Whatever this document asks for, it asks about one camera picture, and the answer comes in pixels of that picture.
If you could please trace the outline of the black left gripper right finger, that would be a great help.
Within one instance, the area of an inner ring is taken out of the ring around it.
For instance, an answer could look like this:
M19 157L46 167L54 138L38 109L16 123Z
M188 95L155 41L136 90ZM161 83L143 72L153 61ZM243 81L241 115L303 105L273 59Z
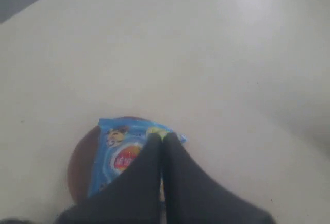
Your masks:
M175 133L163 139L163 184L168 223L274 223L205 173Z

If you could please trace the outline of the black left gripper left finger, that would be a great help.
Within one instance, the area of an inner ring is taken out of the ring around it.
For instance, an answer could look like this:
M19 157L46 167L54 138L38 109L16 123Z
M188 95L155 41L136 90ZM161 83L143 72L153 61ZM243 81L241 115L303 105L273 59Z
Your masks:
M160 223L162 140L150 134L129 167L104 190L65 210L56 223Z

